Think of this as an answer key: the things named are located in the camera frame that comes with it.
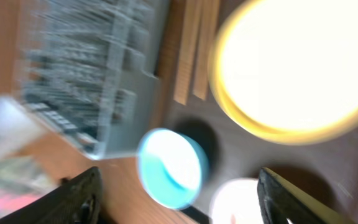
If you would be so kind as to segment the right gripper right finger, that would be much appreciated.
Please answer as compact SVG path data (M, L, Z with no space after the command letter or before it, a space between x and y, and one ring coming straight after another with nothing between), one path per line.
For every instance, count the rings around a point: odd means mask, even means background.
M269 168L259 171L257 195L264 224L352 224Z

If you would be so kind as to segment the yellow plate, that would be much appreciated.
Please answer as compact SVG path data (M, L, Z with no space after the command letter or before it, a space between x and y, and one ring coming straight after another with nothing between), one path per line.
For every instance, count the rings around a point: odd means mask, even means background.
M358 1L245 1L222 24L209 85L240 127L277 144L358 126Z

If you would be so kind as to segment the wooden chopstick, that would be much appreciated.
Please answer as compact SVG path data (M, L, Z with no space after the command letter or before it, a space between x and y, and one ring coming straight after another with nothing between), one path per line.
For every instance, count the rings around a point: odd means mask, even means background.
M202 0L200 33L193 82L193 94L205 100L208 95L208 59L216 34L220 0Z
M187 0L181 33L180 51L173 99L186 105L195 59L198 29L201 19L202 0Z

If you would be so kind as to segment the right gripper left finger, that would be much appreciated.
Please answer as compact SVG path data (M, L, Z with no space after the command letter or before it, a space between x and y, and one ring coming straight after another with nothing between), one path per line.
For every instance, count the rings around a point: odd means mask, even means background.
M94 166L35 202L0 218L0 224L97 224L102 179Z

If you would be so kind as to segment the grey dishwasher rack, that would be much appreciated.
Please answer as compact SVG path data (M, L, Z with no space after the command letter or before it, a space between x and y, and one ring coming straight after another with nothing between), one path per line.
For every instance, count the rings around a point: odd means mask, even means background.
M132 157L149 130L169 1L24 1L21 102L92 160Z

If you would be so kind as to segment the white pink bowl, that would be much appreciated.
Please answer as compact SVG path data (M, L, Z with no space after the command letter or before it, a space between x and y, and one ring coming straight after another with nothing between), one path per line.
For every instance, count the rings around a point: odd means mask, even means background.
M232 179L222 184L209 205L212 224L263 224L257 179Z

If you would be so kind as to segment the light blue bowl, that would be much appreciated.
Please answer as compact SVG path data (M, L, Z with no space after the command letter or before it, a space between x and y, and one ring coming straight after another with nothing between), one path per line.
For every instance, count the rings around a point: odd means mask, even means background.
M137 172L147 194L163 207L182 210L198 198L209 176L208 157L185 134L156 128L137 148Z

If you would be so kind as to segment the dark brown serving tray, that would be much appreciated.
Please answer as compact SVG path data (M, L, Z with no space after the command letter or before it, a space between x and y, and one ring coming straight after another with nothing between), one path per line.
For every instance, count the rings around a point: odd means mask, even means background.
M221 1L218 27L245 1ZM186 1L172 1L167 34L179 56ZM214 43L208 59L209 63ZM257 177L263 167L284 177L299 189L342 216L358 223L358 126L329 139L304 145L286 145L254 136L235 123L218 105L211 87L202 100L193 94L195 59L186 105L173 100L164 125L197 141L209 161L209 176L191 205L207 213L217 189L240 177Z

